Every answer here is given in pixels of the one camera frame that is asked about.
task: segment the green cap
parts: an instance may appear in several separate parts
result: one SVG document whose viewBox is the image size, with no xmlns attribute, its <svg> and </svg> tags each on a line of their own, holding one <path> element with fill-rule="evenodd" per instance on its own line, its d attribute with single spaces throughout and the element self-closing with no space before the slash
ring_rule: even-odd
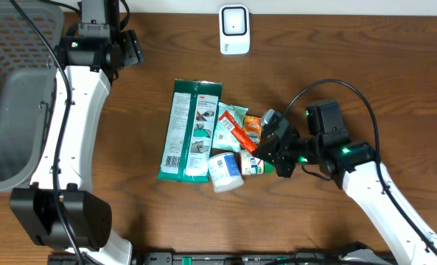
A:
<svg viewBox="0 0 437 265">
<path fill-rule="evenodd" d="M 274 172 L 274 166 L 264 161 L 264 174 L 269 174 Z"/>
</svg>

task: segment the white container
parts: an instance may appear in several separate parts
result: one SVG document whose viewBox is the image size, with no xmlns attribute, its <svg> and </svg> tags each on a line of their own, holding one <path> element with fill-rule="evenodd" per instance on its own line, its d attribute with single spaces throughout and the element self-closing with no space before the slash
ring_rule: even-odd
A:
<svg viewBox="0 0 437 265">
<path fill-rule="evenodd" d="M 209 171 L 215 192 L 230 191 L 244 183 L 232 152 L 210 158 Z"/>
</svg>

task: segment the white wall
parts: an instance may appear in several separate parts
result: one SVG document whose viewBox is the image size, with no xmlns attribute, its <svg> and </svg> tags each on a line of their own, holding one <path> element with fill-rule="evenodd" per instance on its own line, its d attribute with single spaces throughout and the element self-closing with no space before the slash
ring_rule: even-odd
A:
<svg viewBox="0 0 437 265">
<path fill-rule="evenodd" d="M 80 0 L 59 0 L 77 6 Z M 127 0 L 132 12 L 217 13 L 244 4 L 254 14 L 437 15 L 437 0 Z"/>
</svg>

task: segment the plastic bin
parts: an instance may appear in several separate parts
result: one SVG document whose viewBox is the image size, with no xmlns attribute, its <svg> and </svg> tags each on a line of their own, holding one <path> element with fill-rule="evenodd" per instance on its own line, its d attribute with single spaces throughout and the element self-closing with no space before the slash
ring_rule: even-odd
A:
<svg viewBox="0 0 437 265">
<path fill-rule="evenodd" d="M 64 28 L 57 6 L 18 1 L 54 47 Z M 25 186 L 43 152 L 56 68 L 49 53 L 11 3 L 0 1 L 0 191 Z"/>
</svg>

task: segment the green package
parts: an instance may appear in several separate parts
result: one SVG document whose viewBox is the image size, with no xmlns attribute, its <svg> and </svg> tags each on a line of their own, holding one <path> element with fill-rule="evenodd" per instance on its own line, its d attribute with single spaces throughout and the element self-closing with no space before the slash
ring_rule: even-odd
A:
<svg viewBox="0 0 437 265">
<path fill-rule="evenodd" d="M 221 117 L 225 111 L 228 111 L 233 116 L 234 121 L 242 127 L 245 122 L 246 113 L 248 112 L 247 107 L 227 105 L 220 102 L 218 104 L 218 117 Z M 241 150 L 241 144 L 230 130 L 226 129 L 225 126 L 219 122 L 213 135 L 213 148 L 239 152 Z"/>
<path fill-rule="evenodd" d="M 222 84 L 175 80 L 159 180 L 209 181 L 208 161 Z"/>
</svg>

